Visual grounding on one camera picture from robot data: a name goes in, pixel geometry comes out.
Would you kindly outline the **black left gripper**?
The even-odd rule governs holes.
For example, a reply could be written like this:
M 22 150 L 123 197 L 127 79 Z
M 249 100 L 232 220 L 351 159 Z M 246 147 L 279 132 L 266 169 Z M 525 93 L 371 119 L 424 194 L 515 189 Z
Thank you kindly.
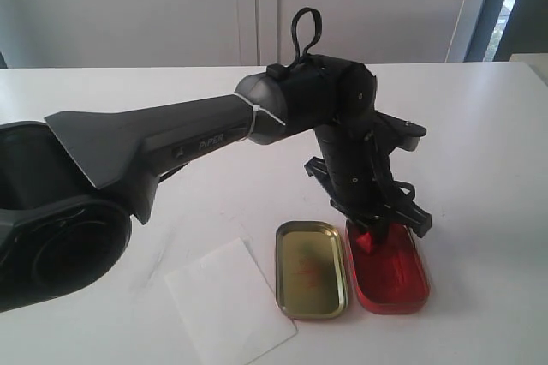
M 348 129 L 326 124 L 314 129 L 322 158 L 305 163 L 331 198 L 331 205 L 348 220 L 348 234 L 371 233 L 377 249 L 390 233 L 391 224 L 401 224 L 418 237 L 430 230 L 430 214 L 415 202 L 416 191 L 409 182 L 394 179 L 390 154 L 383 152 L 374 136 L 376 113 L 361 127 Z

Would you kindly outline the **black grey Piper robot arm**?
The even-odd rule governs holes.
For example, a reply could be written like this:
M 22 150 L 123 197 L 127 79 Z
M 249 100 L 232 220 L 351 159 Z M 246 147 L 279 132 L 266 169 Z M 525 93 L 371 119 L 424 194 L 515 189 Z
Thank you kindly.
M 105 275 L 145 224 L 158 185 L 237 141 L 269 145 L 312 130 L 305 166 L 331 205 L 363 232 L 391 224 L 424 236 L 431 215 L 397 181 L 390 154 L 426 130 L 376 109 L 362 63 L 305 54 L 244 77 L 231 94 L 136 111 L 60 111 L 1 127 L 1 309 L 81 290 Z

